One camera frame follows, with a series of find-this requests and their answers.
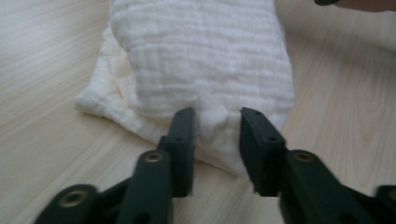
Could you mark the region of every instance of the white towel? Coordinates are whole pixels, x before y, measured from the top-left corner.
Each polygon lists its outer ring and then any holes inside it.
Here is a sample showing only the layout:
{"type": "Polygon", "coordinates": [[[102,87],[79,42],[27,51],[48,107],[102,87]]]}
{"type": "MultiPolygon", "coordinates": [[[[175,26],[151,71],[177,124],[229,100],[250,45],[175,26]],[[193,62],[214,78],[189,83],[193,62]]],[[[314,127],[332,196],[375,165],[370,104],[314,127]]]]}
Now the white towel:
{"type": "Polygon", "coordinates": [[[294,92],[274,0],[113,0],[103,38],[80,111],[158,143],[193,107],[195,158],[240,176],[239,110],[279,130],[287,121],[294,92]]]}

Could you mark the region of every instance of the light wood surface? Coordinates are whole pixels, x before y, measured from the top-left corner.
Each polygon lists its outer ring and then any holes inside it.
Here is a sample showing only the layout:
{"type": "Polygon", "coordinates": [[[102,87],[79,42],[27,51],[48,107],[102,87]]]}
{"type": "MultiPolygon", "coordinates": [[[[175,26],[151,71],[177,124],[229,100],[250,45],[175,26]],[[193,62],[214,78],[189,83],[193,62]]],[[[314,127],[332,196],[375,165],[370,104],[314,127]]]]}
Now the light wood surface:
{"type": "MultiPolygon", "coordinates": [[[[396,185],[396,13],[278,1],[294,70],[289,148],[318,154],[366,194],[396,185]]],[[[116,123],[81,114],[106,27],[104,0],[0,2],[0,223],[32,223],[54,194],[78,183],[107,189],[155,146],[116,123]]],[[[196,162],[193,197],[175,223],[283,223],[277,199],[196,162]]]]}

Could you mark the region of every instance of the wooden table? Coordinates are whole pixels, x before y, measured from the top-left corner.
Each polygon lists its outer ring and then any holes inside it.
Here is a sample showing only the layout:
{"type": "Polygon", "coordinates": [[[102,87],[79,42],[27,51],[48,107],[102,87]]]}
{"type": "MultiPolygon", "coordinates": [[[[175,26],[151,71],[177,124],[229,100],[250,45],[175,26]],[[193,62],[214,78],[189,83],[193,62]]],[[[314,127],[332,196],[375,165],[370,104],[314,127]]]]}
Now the wooden table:
{"type": "MultiPolygon", "coordinates": [[[[289,148],[318,154],[342,183],[366,194],[396,184],[396,13],[278,1],[294,70],[289,148]]],[[[0,2],[0,223],[32,223],[61,189],[107,189],[155,146],[118,124],[84,115],[105,0],[0,2]]],[[[175,223],[282,223],[277,199],[196,162],[192,198],[175,223]]]]}

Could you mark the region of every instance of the table surface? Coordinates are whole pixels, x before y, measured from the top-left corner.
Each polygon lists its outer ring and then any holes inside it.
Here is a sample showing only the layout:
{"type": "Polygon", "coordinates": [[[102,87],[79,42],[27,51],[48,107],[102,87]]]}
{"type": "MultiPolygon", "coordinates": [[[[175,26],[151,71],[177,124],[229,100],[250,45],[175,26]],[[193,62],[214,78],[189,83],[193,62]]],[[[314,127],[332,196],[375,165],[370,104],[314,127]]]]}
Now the table surface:
{"type": "MultiPolygon", "coordinates": [[[[365,194],[396,185],[396,13],[278,1],[294,71],[289,148],[319,155],[365,194]]],[[[155,146],[77,112],[108,19],[107,0],[0,2],[0,223],[32,223],[61,189],[107,189],[155,146]]],[[[283,223],[276,198],[196,162],[175,223],[283,223]]]]}

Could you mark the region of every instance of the white gauze cloth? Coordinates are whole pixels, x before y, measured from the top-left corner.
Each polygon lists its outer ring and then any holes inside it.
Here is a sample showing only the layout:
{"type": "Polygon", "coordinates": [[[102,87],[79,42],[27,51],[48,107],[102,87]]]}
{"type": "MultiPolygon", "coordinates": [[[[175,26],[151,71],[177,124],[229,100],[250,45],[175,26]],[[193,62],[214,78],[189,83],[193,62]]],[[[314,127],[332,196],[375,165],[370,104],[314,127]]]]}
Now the white gauze cloth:
{"type": "Polygon", "coordinates": [[[240,109],[279,130],[287,121],[294,92],[274,0],[113,0],[103,38],[80,111],[158,143],[193,107],[195,158],[240,176],[240,109]]]}

